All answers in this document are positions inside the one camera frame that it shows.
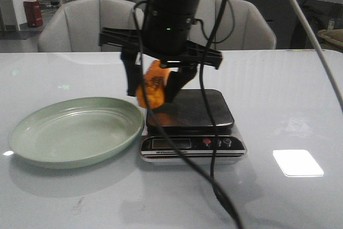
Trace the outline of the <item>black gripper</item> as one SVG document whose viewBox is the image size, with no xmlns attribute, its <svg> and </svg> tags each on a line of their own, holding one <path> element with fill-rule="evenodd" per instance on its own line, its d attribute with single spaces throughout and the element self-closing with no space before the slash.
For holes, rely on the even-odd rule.
<svg viewBox="0 0 343 229">
<path fill-rule="evenodd" d="M 172 71 L 165 86 L 165 102 L 172 102 L 178 92 L 197 74 L 197 67 L 186 67 L 203 62 L 218 69 L 222 62 L 221 52 L 206 50 L 202 45 L 189 41 L 194 14 L 172 14 L 161 10 L 147 11 L 142 29 L 119 29 L 103 27 L 99 45 L 120 46 L 127 95 L 136 96 L 141 83 L 141 58 L 138 51 L 161 61 L 162 68 L 180 67 Z"/>
</svg>

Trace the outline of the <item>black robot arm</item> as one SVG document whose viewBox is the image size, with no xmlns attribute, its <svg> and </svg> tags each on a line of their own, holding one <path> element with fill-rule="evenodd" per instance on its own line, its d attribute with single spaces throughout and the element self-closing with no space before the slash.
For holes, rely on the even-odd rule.
<svg viewBox="0 0 343 229">
<path fill-rule="evenodd" d="M 147 0 L 142 26 L 104 27 L 99 45 L 120 46 L 128 95 L 143 108 L 171 102 L 203 63 L 219 68 L 222 54 L 189 41 L 199 0 Z"/>
</svg>

